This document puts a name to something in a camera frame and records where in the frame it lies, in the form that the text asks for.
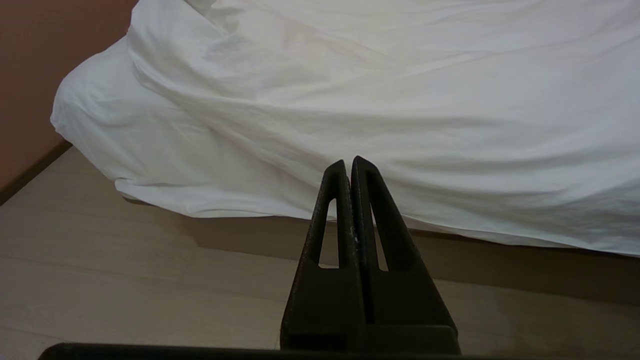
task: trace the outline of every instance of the wall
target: wall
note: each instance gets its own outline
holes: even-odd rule
[[[0,191],[63,141],[49,123],[60,81],[126,34],[136,2],[0,1]]]

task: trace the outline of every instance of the white duvet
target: white duvet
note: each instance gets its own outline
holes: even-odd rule
[[[122,193],[310,218],[378,166],[408,225],[640,255],[637,1],[141,0],[52,123]]]

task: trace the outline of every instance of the bed frame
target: bed frame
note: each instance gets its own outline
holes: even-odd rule
[[[181,222],[200,247],[291,260],[300,258],[309,226],[308,220],[287,217],[181,217]],[[640,306],[640,258],[410,232],[434,279]],[[335,224],[327,224],[321,254],[324,264],[338,263],[336,234]]]

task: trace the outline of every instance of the floor plank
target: floor plank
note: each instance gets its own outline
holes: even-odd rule
[[[297,261],[240,252],[199,249],[182,282],[199,288],[286,301]]]
[[[49,171],[102,175],[76,147],[71,147],[47,167]]]
[[[0,208],[0,255],[178,281],[195,242],[146,222]]]
[[[5,205],[156,224],[163,222],[157,214],[171,214],[149,206],[129,204],[102,175],[50,170],[36,176]]]
[[[436,280],[471,354],[640,356],[640,308]],[[484,333],[486,343],[474,340]],[[485,335],[479,336],[485,342]]]
[[[0,258],[1,325],[69,341],[272,348],[284,303]]]
[[[34,360],[42,352],[63,340],[0,327],[0,359]]]

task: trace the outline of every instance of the wooden floor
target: wooden floor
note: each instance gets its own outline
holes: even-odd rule
[[[0,208],[0,359],[62,341],[276,348],[296,262],[199,248],[179,220],[65,153]],[[638,307],[436,284],[464,354],[640,357]]]

